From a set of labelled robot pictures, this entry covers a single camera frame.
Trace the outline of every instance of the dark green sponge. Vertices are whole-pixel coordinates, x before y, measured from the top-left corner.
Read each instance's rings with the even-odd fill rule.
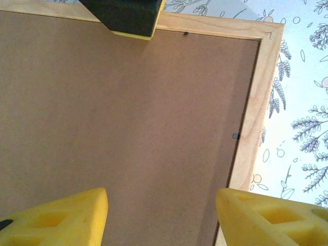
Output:
[[[108,29],[151,39],[165,0],[79,0]]]

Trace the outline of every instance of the floral wallpaper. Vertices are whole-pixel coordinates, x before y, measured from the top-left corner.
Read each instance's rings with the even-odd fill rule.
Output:
[[[167,0],[165,11],[286,24],[250,190],[328,208],[328,0]]]

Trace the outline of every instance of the wooden frame edge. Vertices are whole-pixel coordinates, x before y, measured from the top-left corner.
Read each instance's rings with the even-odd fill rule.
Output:
[[[0,10],[100,22],[82,4],[60,4],[27,0],[0,3]],[[240,138],[228,187],[248,191],[259,147],[260,134],[273,76],[276,68],[284,24],[255,22],[230,18],[161,13],[160,30],[190,32],[203,35],[257,40],[260,42],[249,98],[242,122]],[[226,245],[219,228],[215,246]]]

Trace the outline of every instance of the leaf pattern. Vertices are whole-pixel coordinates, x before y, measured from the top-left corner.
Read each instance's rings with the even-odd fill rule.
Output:
[[[317,2],[317,6],[313,12],[321,14],[324,9],[328,10],[328,0],[322,0]]]
[[[291,66],[289,64],[289,61],[281,61],[277,64],[278,71],[279,71],[279,80],[282,81],[284,75],[286,75],[288,78],[291,76]]]
[[[300,148],[301,151],[316,154],[320,146],[320,139],[328,149],[328,129],[322,130],[322,126],[326,126],[328,122],[326,119],[328,117],[328,112],[326,112],[324,106],[322,106],[320,110],[317,106],[313,106],[309,112],[315,113],[316,116],[321,117],[323,120],[318,120],[314,116],[311,118],[307,116],[306,118],[295,120],[291,124],[292,128],[294,130],[301,129],[301,131],[293,137],[293,140],[297,142],[304,141]]]
[[[303,192],[313,191],[314,188],[317,189],[317,187],[320,186],[320,184],[323,183],[324,180],[328,178],[328,166],[318,169],[316,165],[312,166],[311,164],[309,164],[309,165],[304,165],[302,167],[302,170],[305,172],[310,172],[310,175],[308,175],[306,179],[314,178],[314,180],[311,181],[307,187],[305,187]]]
[[[320,23],[318,28],[313,35],[310,35],[310,42],[313,43],[313,47],[324,50],[328,45],[328,24]]]

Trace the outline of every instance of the flower illustration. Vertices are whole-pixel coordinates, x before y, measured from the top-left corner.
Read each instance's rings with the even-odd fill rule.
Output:
[[[196,9],[193,11],[193,13],[198,13],[198,15],[206,15],[207,14],[207,5],[202,4],[196,7]]]
[[[251,191],[254,189],[255,185],[253,183],[255,183],[258,188],[262,189],[262,190],[265,190],[265,191],[268,191],[269,188],[266,187],[265,185],[261,184],[262,182],[262,177],[261,175],[259,174],[253,174],[253,180],[252,180],[252,185],[251,185]]]
[[[271,17],[271,14],[273,13],[273,11],[275,11],[274,9],[271,10],[268,14],[265,11],[265,9],[263,10],[263,16],[259,17],[258,19],[256,19],[257,22],[273,22],[273,18]]]
[[[185,9],[186,6],[198,3],[200,1],[202,1],[202,0],[188,0],[188,1],[173,0],[173,1],[171,1],[170,4],[165,4],[164,10],[167,7],[172,7],[176,13],[181,13]],[[194,9],[193,13],[198,13],[198,15],[206,15],[207,11],[208,11],[208,4],[210,3],[210,1],[211,0],[207,0],[207,2],[205,4],[202,4],[202,5],[199,5],[198,7],[196,7]]]

